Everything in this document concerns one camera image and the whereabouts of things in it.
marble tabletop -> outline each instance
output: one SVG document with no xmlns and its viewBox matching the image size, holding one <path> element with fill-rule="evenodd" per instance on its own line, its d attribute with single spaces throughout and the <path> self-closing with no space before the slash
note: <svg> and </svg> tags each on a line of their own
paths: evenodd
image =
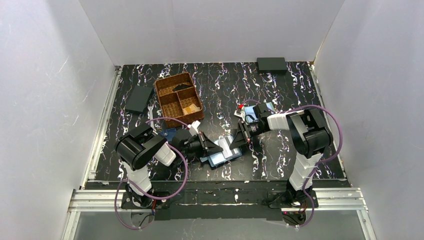
<svg viewBox="0 0 424 240">
<path fill-rule="evenodd" d="M 125 111 L 128 96 L 135 86 L 152 87 L 158 79 L 176 74 L 190 73 L 197 93 L 203 104 L 204 119 L 202 130 L 212 141 L 237 128 L 240 120 L 234 116 L 238 104 L 246 99 L 260 102 L 272 102 L 275 108 L 289 110 L 298 106 L 316 104 L 320 100 L 307 62 L 288 62 L 285 74 L 258 73 L 255 62 L 231 63 L 175 63 L 124 65 L 118 83 L 113 108 L 108 120 L 98 160 L 96 181 L 119 181 L 125 176 L 124 166 L 116 152 L 116 140 L 149 119 L 147 108 L 143 114 L 131 114 Z M 153 105 L 153 117 L 162 116 L 156 93 L 150 100 Z M 165 123 L 154 123 L 159 132 Z M 328 147 L 324 157 L 334 153 L 334 147 Z M 270 131 L 261 134 L 255 144 L 245 149 L 243 156 L 218 167 L 211 167 L 199 159 L 189 159 L 189 181 L 252 181 L 252 180 L 288 180 L 294 168 L 296 150 L 288 131 Z M 152 181 L 178 181 L 184 176 L 184 165 L 174 164 L 166 167 L 157 160 L 148 164 Z M 321 164 L 314 178 L 344 179 L 339 159 Z"/>
</svg>

yellow object in basket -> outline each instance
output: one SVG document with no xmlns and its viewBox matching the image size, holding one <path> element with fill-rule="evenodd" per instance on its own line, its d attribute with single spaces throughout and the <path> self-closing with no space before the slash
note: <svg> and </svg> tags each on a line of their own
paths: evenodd
<svg viewBox="0 0 424 240">
<path fill-rule="evenodd" d="M 184 113 L 184 115 L 192 114 L 198 111 L 200 111 L 200 107 L 196 106 L 194 103 L 182 109 L 182 112 Z"/>
</svg>

white wall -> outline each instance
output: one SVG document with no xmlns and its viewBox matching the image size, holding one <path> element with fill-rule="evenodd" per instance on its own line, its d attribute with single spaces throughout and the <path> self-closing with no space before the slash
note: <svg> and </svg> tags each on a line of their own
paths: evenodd
<svg viewBox="0 0 424 240">
<path fill-rule="evenodd" d="M 0 5 L 0 238 L 57 240 L 115 68 L 78 0 Z"/>
<path fill-rule="evenodd" d="M 80 0 L 115 65 L 313 61 L 344 0 Z"/>
<path fill-rule="evenodd" d="M 424 2 L 346 0 L 316 59 L 378 239 L 424 236 Z"/>
</svg>

brown basket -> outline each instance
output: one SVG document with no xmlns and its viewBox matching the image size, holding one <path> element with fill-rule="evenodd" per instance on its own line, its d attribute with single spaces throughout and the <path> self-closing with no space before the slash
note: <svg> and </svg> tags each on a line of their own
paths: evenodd
<svg viewBox="0 0 424 240">
<path fill-rule="evenodd" d="M 173 91 L 175 87 L 180 84 L 188 85 L 189 88 Z M 200 102 L 199 95 L 196 92 L 195 85 L 193 84 L 192 77 L 188 72 L 170 76 L 167 78 L 159 79 L 154 82 L 157 98 L 159 99 L 160 107 L 164 117 L 175 118 L 183 123 L 191 124 L 196 120 L 201 120 L 205 117 L 203 113 L 203 105 Z M 183 108 L 196 105 L 200 111 L 193 112 L 187 115 L 183 114 Z M 182 124 L 173 121 L 165 120 L 168 128 L 175 128 Z"/>
</svg>

gray panel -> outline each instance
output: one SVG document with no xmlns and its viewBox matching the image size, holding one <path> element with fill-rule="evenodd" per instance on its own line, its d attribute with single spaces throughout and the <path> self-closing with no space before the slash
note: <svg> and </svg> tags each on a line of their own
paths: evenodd
<svg viewBox="0 0 424 240">
<path fill-rule="evenodd" d="M 80 0 L 115 65 L 313 61 L 344 0 Z"/>
<path fill-rule="evenodd" d="M 130 223 L 129 212 L 120 214 Z M 114 212 L 81 212 L 75 239 L 362 240 L 365 237 L 357 211 L 317 211 L 313 220 L 299 231 L 286 227 L 282 221 L 200 218 L 155 221 L 138 231 L 122 226 Z"/>
<path fill-rule="evenodd" d="M 115 67 L 77 0 L 2 1 L 2 239 L 59 239 Z"/>
<path fill-rule="evenodd" d="M 379 239 L 424 236 L 423 16 L 422 1 L 346 0 L 316 59 Z"/>
</svg>

